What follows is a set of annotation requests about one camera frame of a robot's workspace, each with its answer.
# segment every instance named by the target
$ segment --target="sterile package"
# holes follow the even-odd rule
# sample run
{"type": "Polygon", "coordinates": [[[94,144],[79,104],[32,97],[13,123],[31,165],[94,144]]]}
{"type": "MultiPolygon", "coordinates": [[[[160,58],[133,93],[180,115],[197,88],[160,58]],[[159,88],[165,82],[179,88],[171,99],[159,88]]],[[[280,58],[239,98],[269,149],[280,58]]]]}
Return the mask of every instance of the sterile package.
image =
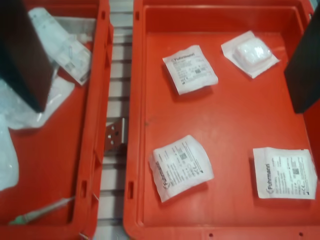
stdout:
{"type": "Polygon", "coordinates": [[[261,199],[315,199],[317,174],[309,150],[253,149],[261,199]]]}
{"type": "Polygon", "coordinates": [[[163,61],[179,95],[218,83],[218,77],[198,45],[164,57],[163,61]]]}
{"type": "Polygon", "coordinates": [[[71,94],[75,84],[56,76],[52,81],[45,111],[35,112],[16,92],[0,79],[0,114],[11,129],[40,128],[71,94]]]}
{"type": "Polygon", "coordinates": [[[221,45],[224,56],[253,79],[279,62],[252,31],[221,45]]]}
{"type": "Polygon", "coordinates": [[[5,117],[0,114],[0,191],[17,185],[19,164],[5,117]]]}
{"type": "Polygon", "coordinates": [[[155,149],[149,163],[161,202],[214,178],[206,151],[191,135],[155,149]]]}
{"type": "Polygon", "coordinates": [[[28,14],[46,53],[79,84],[85,84],[91,69],[91,52],[43,7],[28,14]]]}

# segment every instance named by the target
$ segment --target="plastic packaging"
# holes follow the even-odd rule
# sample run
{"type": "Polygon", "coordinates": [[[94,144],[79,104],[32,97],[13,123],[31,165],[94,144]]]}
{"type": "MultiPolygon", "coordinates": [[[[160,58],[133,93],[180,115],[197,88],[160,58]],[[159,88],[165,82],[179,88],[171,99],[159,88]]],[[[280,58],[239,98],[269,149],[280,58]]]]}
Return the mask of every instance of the plastic packaging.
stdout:
{"type": "Polygon", "coordinates": [[[214,178],[206,151],[191,135],[155,149],[149,163],[161,202],[214,178]]]}
{"type": "Polygon", "coordinates": [[[279,60],[252,31],[248,31],[221,45],[223,54],[253,79],[279,60]]]}
{"type": "Polygon", "coordinates": [[[163,61],[179,95],[218,83],[218,77],[198,45],[164,57],[163,61]]]}
{"type": "Polygon", "coordinates": [[[17,185],[19,164],[17,153],[3,115],[0,114],[0,191],[17,185]]]}
{"type": "Polygon", "coordinates": [[[71,94],[75,84],[57,76],[51,85],[45,111],[35,112],[4,80],[0,79],[0,114],[11,129],[40,128],[71,94]]]}
{"type": "Polygon", "coordinates": [[[261,199],[316,199],[317,174],[309,150],[253,149],[261,199]]]}
{"type": "Polygon", "coordinates": [[[91,52],[43,7],[30,10],[29,17],[46,53],[83,85],[90,73],[91,52]]]}

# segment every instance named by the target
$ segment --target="paper packet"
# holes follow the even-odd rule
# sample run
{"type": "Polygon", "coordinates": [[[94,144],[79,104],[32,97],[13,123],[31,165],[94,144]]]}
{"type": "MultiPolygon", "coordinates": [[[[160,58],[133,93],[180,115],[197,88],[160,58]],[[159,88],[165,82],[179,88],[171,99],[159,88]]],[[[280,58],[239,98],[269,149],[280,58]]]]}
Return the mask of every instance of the paper packet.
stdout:
{"type": "Polygon", "coordinates": [[[218,83],[218,77],[198,45],[164,57],[163,62],[179,95],[218,83]]]}
{"type": "Polygon", "coordinates": [[[309,150],[253,149],[261,199],[315,199],[317,174],[309,150]]]}
{"type": "Polygon", "coordinates": [[[205,149],[191,135],[155,149],[149,163],[161,202],[214,178],[205,149]]]}

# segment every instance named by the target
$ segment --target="red tray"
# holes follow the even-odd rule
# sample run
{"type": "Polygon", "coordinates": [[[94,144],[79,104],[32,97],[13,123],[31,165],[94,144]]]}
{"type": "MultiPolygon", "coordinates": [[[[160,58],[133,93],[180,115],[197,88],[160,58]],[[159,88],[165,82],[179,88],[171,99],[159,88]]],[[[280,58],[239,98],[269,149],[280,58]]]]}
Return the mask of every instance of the red tray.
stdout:
{"type": "MultiPolygon", "coordinates": [[[[106,0],[26,0],[27,9],[45,7],[53,16],[96,18],[91,76],[47,123],[11,130],[19,182],[0,192],[2,239],[80,239],[97,226],[104,136],[112,59],[113,27],[106,0]],[[16,216],[75,196],[68,206],[28,225],[7,226],[16,216]]],[[[61,76],[72,81],[67,73],[61,76]]]]}
{"type": "Polygon", "coordinates": [[[253,148],[312,147],[320,173],[320,102],[295,114],[284,76],[312,12],[307,0],[135,1],[124,204],[131,237],[320,238],[319,189],[312,201],[260,199],[253,166],[253,148]],[[255,79],[221,50],[249,30],[280,59],[255,79]],[[178,96],[162,58],[192,45],[219,83],[178,96]],[[189,134],[206,150],[214,179],[161,203],[148,158],[189,134]]]}

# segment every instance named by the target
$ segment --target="white cotton pad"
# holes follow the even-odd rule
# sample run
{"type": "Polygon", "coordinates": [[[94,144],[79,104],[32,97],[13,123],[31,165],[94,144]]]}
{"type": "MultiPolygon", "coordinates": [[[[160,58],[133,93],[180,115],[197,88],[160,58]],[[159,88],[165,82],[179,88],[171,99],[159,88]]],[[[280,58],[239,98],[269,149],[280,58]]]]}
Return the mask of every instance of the white cotton pad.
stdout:
{"type": "Polygon", "coordinates": [[[272,57],[270,49],[260,38],[253,37],[234,49],[234,58],[249,72],[260,68],[272,57]]]}

